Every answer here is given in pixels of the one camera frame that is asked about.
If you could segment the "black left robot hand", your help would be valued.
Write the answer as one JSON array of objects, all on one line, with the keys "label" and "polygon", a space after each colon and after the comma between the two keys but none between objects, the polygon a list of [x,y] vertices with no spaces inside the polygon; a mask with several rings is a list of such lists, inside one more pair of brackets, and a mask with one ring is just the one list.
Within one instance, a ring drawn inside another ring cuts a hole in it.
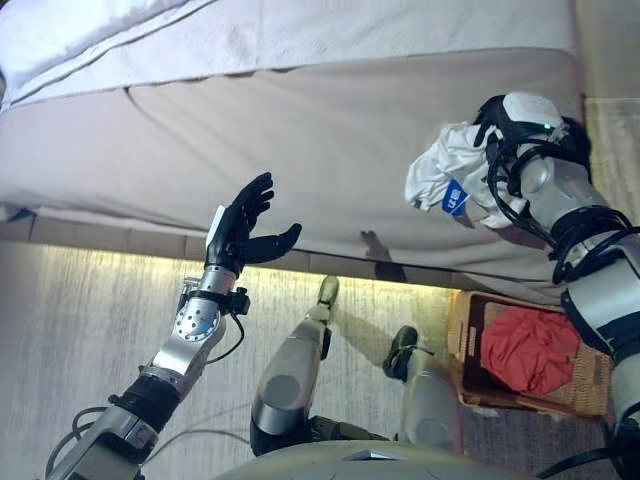
[{"label": "black left robot hand", "polygon": [[294,223],[284,233],[251,238],[258,218],[275,196],[270,172],[247,184],[227,207],[220,206],[205,242],[205,267],[217,266],[239,276],[245,265],[271,262],[293,249],[302,231]]}]

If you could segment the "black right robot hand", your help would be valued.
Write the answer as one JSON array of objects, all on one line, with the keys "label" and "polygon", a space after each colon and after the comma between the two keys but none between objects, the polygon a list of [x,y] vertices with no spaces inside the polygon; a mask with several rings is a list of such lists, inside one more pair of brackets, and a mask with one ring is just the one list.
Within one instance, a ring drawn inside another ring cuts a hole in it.
[{"label": "black right robot hand", "polygon": [[564,141],[564,119],[548,98],[518,92],[494,96],[480,107],[474,125],[479,127],[474,146],[484,147],[489,166],[576,159]]}]

